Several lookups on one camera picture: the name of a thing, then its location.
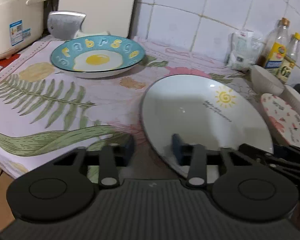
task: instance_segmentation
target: fried egg design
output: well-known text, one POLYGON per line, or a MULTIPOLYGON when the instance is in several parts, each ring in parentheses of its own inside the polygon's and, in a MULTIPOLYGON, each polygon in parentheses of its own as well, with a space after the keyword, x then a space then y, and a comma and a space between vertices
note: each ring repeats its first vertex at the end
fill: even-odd
POLYGON ((75 57, 73 70, 76 71, 105 71, 122 65, 122 56, 109 50, 93 50, 75 57))

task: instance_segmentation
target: tablecloth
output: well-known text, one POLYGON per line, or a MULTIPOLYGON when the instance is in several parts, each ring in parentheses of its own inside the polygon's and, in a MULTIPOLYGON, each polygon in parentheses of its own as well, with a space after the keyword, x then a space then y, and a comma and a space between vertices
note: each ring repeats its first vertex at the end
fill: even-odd
MULTIPOLYGON (((140 122, 139 105, 146 89, 160 78, 193 74, 227 84, 255 107, 258 96, 249 76, 205 55, 169 45, 134 40, 146 57, 131 70, 103 79, 64 74, 50 63, 63 41, 37 41, 0 71, 0 167, 16 178, 75 147, 98 150, 120 143, 128 133, 136 151, 122 178, 171 179, 177 175, 154 153, 140 122)), ((98 179, 98 166, 88 177, 98 179)))

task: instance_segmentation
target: yellow letter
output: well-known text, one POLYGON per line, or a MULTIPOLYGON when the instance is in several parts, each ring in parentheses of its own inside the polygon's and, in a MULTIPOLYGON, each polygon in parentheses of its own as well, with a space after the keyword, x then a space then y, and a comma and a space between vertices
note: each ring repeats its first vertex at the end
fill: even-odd
POLYGON ((88 39, 84 40, 86 42, 86 46, 87 48, 91 48, 94 46, 94 42, 93 41, 89 41, 88 39))
POLYGON ((115 40, 114 42, 112 42, 111 47, 114 49, 117 49, 120 47, 121 43, 122 43, 122 40, 115 40))
POLYGON ((69 55, 68 52, 69 52, 69 49, 68 49, 68 48, 63 48, 63 49, 62 49, 62 54, 65 55, 66 57, 70 57, 70 55, 69 55))
POLYGON ((130 53, 129 58, 133 58, 133 57, 137 56, 138 54, 139 54, 139 51, 135 50, 135 51, 130 53))

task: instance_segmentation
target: bowl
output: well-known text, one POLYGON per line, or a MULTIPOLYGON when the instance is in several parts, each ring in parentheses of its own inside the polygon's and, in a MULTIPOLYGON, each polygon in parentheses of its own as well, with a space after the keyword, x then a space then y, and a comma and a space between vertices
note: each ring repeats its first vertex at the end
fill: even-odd
POLYGON ((230 87, 201 76, 173 75, 154 83, 141 103, 141 120, 159 156, 184 177, 189 167, 179 166, 171 150, 176 133, 185 143, 209 150, 238 149, 247 143, 273 152, 270 132, 258 111, 230 87))
POLYGON ((280 97, 300 115, 300 94, 291 86, 285 85, 285 89, 280 97))
POLYGON ((58 46, 51 54, 53 65, 81 78, 101 78, 131 69, 145 55, 135 41, 119 36, 80 37, 58 46))
POLYGON ((279 79, 258 65, 251 68, 251 80, 253 89, 260 94, 270 93, 279 96, 284 90, 284 85, 279 79))
POLYGON ((288 102, 269 93, 261 96, 261 104, 263 117, 278 143, 300 147, 300 115, 288 102))

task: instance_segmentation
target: yellow sun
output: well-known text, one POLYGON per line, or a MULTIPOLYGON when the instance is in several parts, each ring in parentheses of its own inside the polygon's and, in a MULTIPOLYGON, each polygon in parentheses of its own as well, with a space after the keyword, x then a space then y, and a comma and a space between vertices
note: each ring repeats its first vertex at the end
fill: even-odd
POLYGON ((236 96, 232 96, 230 93, 233 91, 232 89, 229 89, 227 91, 227 87, 219 87, 220 91, 216 91, 218 94, 215 96, 218 101, 217 103, 220 103, 220 106, 224 106, 224 108, 227 108, 227 106, 232 107, 232 105, 235 105, 235 102, 232 100, 233 98, 236 98, 236 96))

